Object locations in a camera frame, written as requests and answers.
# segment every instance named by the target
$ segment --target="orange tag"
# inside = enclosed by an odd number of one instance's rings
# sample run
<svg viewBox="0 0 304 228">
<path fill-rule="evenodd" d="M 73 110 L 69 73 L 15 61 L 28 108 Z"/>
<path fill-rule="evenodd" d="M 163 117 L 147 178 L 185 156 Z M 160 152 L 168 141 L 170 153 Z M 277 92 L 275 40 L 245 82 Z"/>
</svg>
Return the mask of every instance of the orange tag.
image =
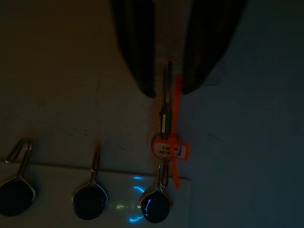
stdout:
<svg viewBox="0 0 304 228">
<path fill-rule="evenodd" d="M 180 151 L 180 142 L 175 142 L 174 144 L 174 153 L 176 156 L 179 154 L 180 156 L 177 158 L 178 160 L 188 160 L 189 152 L 190 152 L 190 145 L 189 143 L 182 143 L 181 144 L 181 151 Z M 155 139 L 154 141 L 154 153 L 158 157 L 169 158 L 170 157 L 170 142 L 165 139 Z"/>
</svg>

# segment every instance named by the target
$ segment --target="keychain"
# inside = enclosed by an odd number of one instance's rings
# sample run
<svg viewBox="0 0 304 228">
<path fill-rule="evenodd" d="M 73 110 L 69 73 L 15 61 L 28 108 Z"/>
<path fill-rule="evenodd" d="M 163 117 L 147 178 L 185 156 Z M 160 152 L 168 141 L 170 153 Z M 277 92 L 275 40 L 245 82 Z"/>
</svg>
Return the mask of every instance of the keychain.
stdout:
<svg viewBox="0 0 304 228">
<path fill-rule="evenodd" d="M 169 182 L 169 162 L 175 162 L 175 160 L 180 156 L 182 143 L 179 136 L 175 133 L 176 123 L 172 121 L 177 120 L 177 116 L 174 115 L 174 109 L 176 106 L 172 106 L 171 101 L 171 62 L 169 62 L 169 70 L 164 72 L 163 77 L 163 106 L 161 109 L 160 117 L 161 124 L 159 132 L 153 137 L 151 142 L 151 149 L 155 157 L 157 157 L 160 162 L 158 165 L 158 177 L 157 185 L 155 190 L 145 192 L 140 198 L 140 205 L 143 216 L 151 223 L 160 223 L 164 221 L 170 209 L 173 206 L 173 202 L 170 196 L 165 192 L 164 188 L 168 186 Z M 170 156 L 161 156 L 156 153 L 155 143 L 158 139 L 164 140 L 170 143 Z M 175 145 L 178 144 L 178 153 L 174 153 Z M 173 167 L 174 180 L 177 188 L 179 188 L 177 167 Z"/>
</svg>

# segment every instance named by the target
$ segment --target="wall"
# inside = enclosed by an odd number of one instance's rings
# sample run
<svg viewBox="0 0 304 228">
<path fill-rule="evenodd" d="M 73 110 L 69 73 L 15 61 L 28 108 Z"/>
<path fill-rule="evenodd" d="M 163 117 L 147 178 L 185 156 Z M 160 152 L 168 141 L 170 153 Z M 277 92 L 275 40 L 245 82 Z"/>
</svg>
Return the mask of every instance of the wall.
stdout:
<svg viewBox="0 0 304 228">
<path fill-rule="evenodd" d="M 1 4 L 0 158 L 26 134 L 32 162 L 89 167 L 99 138 L 103 169 L 153 173 L 158 102 L 136 88 L 108 1 Z M 220 85 L 182 98 L 190 227 L 303 227 L 303 40 L 300 1 L 250 1 Z"/>
</svg>

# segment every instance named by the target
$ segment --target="key ring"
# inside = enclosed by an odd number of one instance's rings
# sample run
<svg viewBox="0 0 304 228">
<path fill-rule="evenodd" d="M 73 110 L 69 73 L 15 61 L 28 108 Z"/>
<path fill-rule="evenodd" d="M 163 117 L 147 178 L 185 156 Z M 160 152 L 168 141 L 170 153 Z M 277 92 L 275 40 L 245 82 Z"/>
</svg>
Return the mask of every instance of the key ring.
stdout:
<svg viewBox="0 0 304 228">
<path fill-rule="evenodd" d="M 181 155 L 181 138 L 180 138 L 177 134 L 175 134 L 175 135 L 176 135 L 176 138 L 178 139 L 178 141 L 180 142 L 180 150 L 179 150 L 179 153 L 178 153 L 174 158 L 167 159 L 167 161 L 175 160 L 175 159 L 177 159 L 177 158 Z M 154 141 L 155 141 L 157 138 L 163 139 L 163 136 L 162 136 L 162 134 L 161 134 L 160 132 L 156 133 L 156 134 L 154 135 L 154 137 L 152 138 L 152 141 L 151 141 L 152 153 L 153 153 L 154 156 L 157 157 L 159 160 L 164 160 L 164 158 L 161 158 L 161 157 L 157 156 L 157 155 L 155 154 L 155 151 L 154 151 Z"/>
</svg>

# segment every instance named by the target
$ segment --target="red strap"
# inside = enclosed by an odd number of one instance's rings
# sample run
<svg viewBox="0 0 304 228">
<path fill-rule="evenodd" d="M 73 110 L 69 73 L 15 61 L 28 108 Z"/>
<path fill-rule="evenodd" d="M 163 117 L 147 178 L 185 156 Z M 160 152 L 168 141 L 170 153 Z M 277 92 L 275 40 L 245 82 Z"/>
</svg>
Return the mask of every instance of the red strap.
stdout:
<svg viewBox="0 0 304 228">
<path fill-rule="evenodd" d="M 178 120 L 178 112 L 180 107 L 180 98 L 181 98 L 181 86 L 182 86 L 182 74 L 177 74 L 176 78 L 176 88 L 174 92 L 174 99 L 172 105 L 172 122 L 171 122 L 171 134 L 169 136 L 169 143 L 170 143 L 170 157 L 174 158 L 174 144 L 176 143 L 176 128 L 177 128 L 177 120 Z M 176 189 L 180 189 L 180 180 L 179 174 L 177 169 L 176 160 L 172 161 L 172 172 L 173 172 L 173 179 Z"/>
</svg>

